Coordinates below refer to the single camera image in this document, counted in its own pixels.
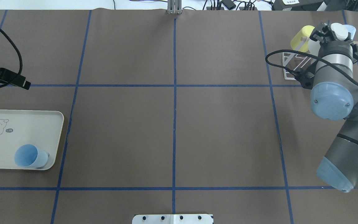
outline label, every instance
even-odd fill
[[[293,5],[293,4],[298,4],[299,0],[282,0],[284,5]]]

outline black box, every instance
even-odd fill
[[[286,5],[284,2],[293,0],[276,0],[273,3],[272,10],[276,11],[316,11],[324,0],[298,0],[299,3]]]

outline tray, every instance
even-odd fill
[[[56,160],[64,116],[59,111],[0,110],[0,169],[47,170]],[[41,168],[19,167],[14,162],[16,150],[33,144],[49,153]]]

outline light blue joint cap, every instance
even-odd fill
[[[340,120],[353,109],[353,97],[349,90],[335,82],[320,82],[310,94],[311,110],[322,119]]]
[[[317,176],[330,186],[344,193],[349,193],[354,189],[353,184],[326,157],[323,157],[320,166],[317,168]]]

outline cable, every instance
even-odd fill
[[[203,10],[205,9],[205,5],[208,2],[208,0],[205,0],[204,6],[203,6]]]
[[[12,45],[12,47],[15,49],[18,57],[19,57],[19,72],[17,73],[17,75],[12,78],[9,82],[5,83],[5,84],[2,84],[0,85],[0,88],[3,88],[9,84],[11,84],[13,81],[16,80],[16,78],[18,78],[21,74],[21,70],[23,69],[23,60],[21,58],[21,54],[19,52],[19,49],[16,47],[16,45],[13,43],[13,41],[8,37],[8,35],[0,28],[0,33],[2,33],[2,35],[4,35],[4,37],[9,41],[9,43]]]
[[[247,8],[247,3],[250,3],[250,5],[249,5],[249,7],[251,8],[252,6],[253,7],[255,7],[255,5],[254,5],[254,2],[256,2],[256,0],[254,1],[254,2],[246,2],[246,1],[233,1],[233,2],[239,2],[239,4],[237,5],[237,8],[236,8],[236,10],[240,7],[240,5],[241,5],[241,3],[244,3],[245,4],[245,6],[244,6],[244,10]]]
[[[266,57],[264,58],[264,60],[266,61],[266,63],[268,63],[269,65],[271,66],[274,66],[274,67],[278,67],[278,68],[283,68],[285,69],[286,71],[288,71],[289,73],[291,73],[292,75],[294,75],[295,77],[298,75],[296,74],[296,72],[294,70],[291,70],[290,68],[288,67],[285,67],[285,66],[282,66],[282,65],[277,65],[277,64],[273,64],[271,63],[268,58],[272,55],[275,55],[275,54],[278,54],[278,53],[282,53],[282,52],[290,52],[290,53],[295,53],[295,54],[298,54],[298,55],[303,55],[303,56],[307,56],[307,57],[311,57],[313,59],[316,59],[317,61],[321,61],[323,63],[325,63],[326,65],[328,65],[329,67],[335,69],[336,71],[338,71],[340,74],[344,75],[345,78],[347,78],[349,81],[351,81],[353,84],[357,85],[358,86],[358,82],[356,80],[354,80],[352,77],[350,77],[348,74],[346,74],[346,72],[342,71],[342,69],[336,67],[335,65],[333,65],[332,63],[322,59],[321,57],[317,57],[317,56],[314,56],[312,54],[308,54],[308,53],[304,53],[304,52],[301,52],[301,51],[294,51],[294,50],[278,50],[278,51],[273,51],[271,52],[270,54],[266,55]]]
[[[131,2],[142,2],[142,1],[151,1],[151,2],[168,2],[164,0],[130,0]]]
[[[190,7],[190,6],[183,7],[183,9],[185,9],[185,8],[191,8],[192,10],[197,10],[197,9],[195,9],[193,7]]]

